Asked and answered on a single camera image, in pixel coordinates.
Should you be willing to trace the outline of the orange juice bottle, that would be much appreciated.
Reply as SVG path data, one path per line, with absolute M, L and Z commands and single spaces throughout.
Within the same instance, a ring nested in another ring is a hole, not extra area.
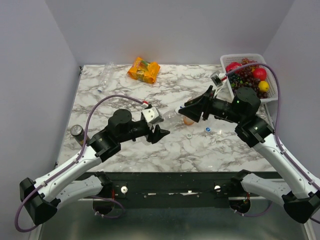
M 193 125 L 193 124 L 195 123 L 192 119 L 190 119 L 190 118 L 188 118 L 188 117 L 184 117 L 184 118 L 183 118 L 183 122 L 184 122 L 184 124 L 187 125 L 187 126 L 191 126 L 191 125 Z

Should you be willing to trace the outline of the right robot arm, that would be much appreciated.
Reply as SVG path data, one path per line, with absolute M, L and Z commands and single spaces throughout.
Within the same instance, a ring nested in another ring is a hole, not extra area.
M 236 91 L 232 102 L 218 99 L 208 90 L 184 103 L 178 112 L 199 122 L 213 115 L 218 120 L 236 123 L 236 135 L 261 154 L 285 181 L 284 184 L 264 179 L 242 170 L 230 183 L 230 191 L 241 196 L 245 192 L 264 197 L 280 206 L 296 222 L 306 223 L 320 208 L 320 180 L 308 171 L 276 137 L 275 130 L 257 115 L 261 100 L 250 87 Z

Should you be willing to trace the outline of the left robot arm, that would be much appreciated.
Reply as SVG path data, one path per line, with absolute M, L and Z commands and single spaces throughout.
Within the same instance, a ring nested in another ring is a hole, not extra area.
M 96 173 L 82 181 L 78 181 L 78 177 L 118 153 L 123 142 L 144 137 L 155 144 L 169 135 L 169 130 L 158 125 L 160 121 L 161 115 L 155 107 L 144 109 L 138 121 L 132 120 L 129 110 L 118 109 L 109 118 L 107 126 L 64 164 L 35 180 L 23 179 L 19 184 L 20 200 L 32 222 L 41 225 L 58 209 L 79 199 L 97 195 L 107 197 L 111 181 L 105 174 Z

